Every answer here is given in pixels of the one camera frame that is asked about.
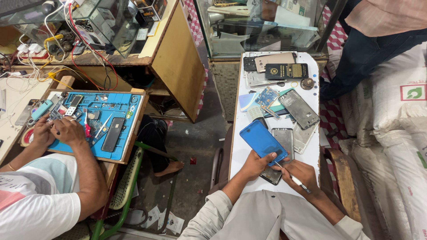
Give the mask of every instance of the pink shirt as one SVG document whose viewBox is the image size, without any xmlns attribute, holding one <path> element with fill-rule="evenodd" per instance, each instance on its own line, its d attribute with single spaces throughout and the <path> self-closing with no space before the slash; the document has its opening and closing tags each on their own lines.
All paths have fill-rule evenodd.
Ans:
<svg viewBox="0 0 427 240">
<path fill-rule="evenodd" d="M 362 0 L 345 22 L 368 37 L 427 28 L 427 0 Z"/>
</svg>

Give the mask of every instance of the small screen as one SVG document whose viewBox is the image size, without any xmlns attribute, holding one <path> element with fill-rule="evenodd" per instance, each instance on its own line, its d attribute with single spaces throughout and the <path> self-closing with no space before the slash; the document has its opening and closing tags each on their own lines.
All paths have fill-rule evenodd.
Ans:
<svg viewBox="0 0 427 240">
<path fill-rule="evenodd" d="M 83 96 L 75 96 L 73 100 L 71 101 L 70 107 L 77 107 L 77 105 L 82 100 Z"/>
</svg>

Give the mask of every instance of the white t-shirt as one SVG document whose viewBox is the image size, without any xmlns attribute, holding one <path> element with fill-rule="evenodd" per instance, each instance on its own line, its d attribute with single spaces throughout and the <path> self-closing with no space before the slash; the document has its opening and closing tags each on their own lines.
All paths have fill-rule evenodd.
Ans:
<svg viewBox="0 0 427 240">
<path fill-rule="evenodd" d="M 53 153 L 15 172 L 0 173 L 0 238 L 53 239 L 80 216 L 73 156 Z"/>
</svg>

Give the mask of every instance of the bare foot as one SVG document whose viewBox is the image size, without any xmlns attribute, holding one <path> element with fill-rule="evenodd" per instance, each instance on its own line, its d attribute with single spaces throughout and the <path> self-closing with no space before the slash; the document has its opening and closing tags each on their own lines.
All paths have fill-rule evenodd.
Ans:
<svg viewBox="0 0 427 240">
<path fill-rule="evenodd" d="M 169 166 L 167 166 L 167 168 L 159 173 L 154 173 L 154 176 L 156 177 L 161 177 L 163 175 L 166 175 L 168 173 L 174 173 L 180 169 L 182 169 L 184 167 L 184 163 L 183 162 L 175 162 L 175 161 L 170 161 Z"/>
</svg>

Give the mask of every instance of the box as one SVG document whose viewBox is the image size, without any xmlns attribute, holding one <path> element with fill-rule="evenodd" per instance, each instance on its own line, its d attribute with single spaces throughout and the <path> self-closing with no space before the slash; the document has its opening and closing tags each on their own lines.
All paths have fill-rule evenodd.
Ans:
<svg viewBox="0 0 427 240">
<path fill-rule="evenodd" d="M 160 21 L 167 6 L 167 0 L 153 0 L 153 4 L 148 7 L 139 7 L 146 22 Z"/>
</svg>

